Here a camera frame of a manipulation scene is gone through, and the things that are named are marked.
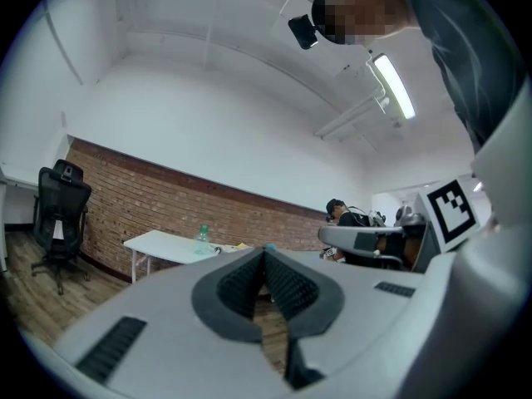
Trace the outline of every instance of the wooden floor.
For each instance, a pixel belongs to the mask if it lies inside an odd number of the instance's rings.
[[[83,315],[119,293],[128,284],[113,278],[78,259],[78,265],[91,275],[86,282],[80,273],[65,273],[64,295],[57,295],[55,280],[47,269],[36,277],[30,265],[44,254],[30,234],[7,233],[7,274],[0,293],[7,297],[17,325],[48,345]],[[282,373],[285,367],[287,329],[275,304],[257,301],[254,322],[263,329],[263,352],[272,366]]]

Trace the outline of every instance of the white table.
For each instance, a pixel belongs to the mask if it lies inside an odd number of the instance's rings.
[[[0,164],[0,268],[2,271],[7,270],[6,233],[3,221],[7,187],[15,186],[17,188],[37,190],[39,185],[38,177],[38,173],[18,169],[12,165]]]
[[[196,254],[194,252],[194,240],[181,236],[166,234],[159,230],[152,230],[147,234],[125,241],[124,245],[131,249],[131,280],[136,281],[136,267],[146,262],[146,273],[150,274],[151,259],[163,259],[181,264],[192,264],[201,260],[210,259],[217,255],[214,251],[209,254]],[[144,257],[137,261],[137,253],[143,253]]]

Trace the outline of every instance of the white wall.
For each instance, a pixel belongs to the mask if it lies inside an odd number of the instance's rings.
[[[374,193],[430,184],[471,172],[473,147],[455,114],[434,116],[413,126],[406,140],[379,150],[367,165]]]
[[[128,32],[127,41],[133,54],[158,56],[203,66],[204,40],[170,34]],[[337,112],[318,95],[257,58],[211,44],[207,61],[208,71],[221,71],[304,113],[315,121],[315,130],[321,127],[328,117],[333,119],[337,116]]]
[[[396,222],[396,213],[401,207],[401,201],[386,192],[375,194],[372,197],[372,210],[380,211],[386,216],[386,226],[393,226]]]
[[[47,2],[52,24],[82,84],[61,55],[39,5],[13,42],[0,77],[0,162],[31,172],[66,155],[62,112],[74,116],[117,58],[103,32],[101,20],[112,14],[102,12],[102,0]],[[17,219],[8,216],[6,222]]]
[[[276,200],[321,211],[331,198],[371,203],[349,148],[314,137],[304,114],[221,72],[127,57],[68,125],[80,139]]]

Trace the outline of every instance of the black office chair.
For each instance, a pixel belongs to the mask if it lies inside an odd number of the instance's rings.
[[[60,175],[69,177],[73,180],[83,180],[83,169],[70,161],[57,160],[53,166],[54,171],[59,172]]]
[[[63,294],[61,268],[69,267],[82,272],[86,281],[89,275],[71,262],[76,260],[85,227],[84,211],[91,196],[89,185],[61,175],[59,172],[43,167],[39,171],[38,205],[33,212],[33,236],[46,254],[42,262],[32,264],[32,276],[35,268],[55,266],[57,292]],[[62,222],[63,239],[54,239],[56,222]]]

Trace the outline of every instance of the office chair armrest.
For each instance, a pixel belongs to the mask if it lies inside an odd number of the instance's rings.
[[[400,264],[400,265],[404,264],[402,259],[400,259],[400,258],[398,258],[396,256],[388,255],[388,254],[379,254],[378,256],[375,256],[375,259],[387,260],[389,262],[395,262],[395,263]]]
[[[37,211],[39,210],[39,197],[33,197],[35,201],[33,202],[33,225],[37,222]]]

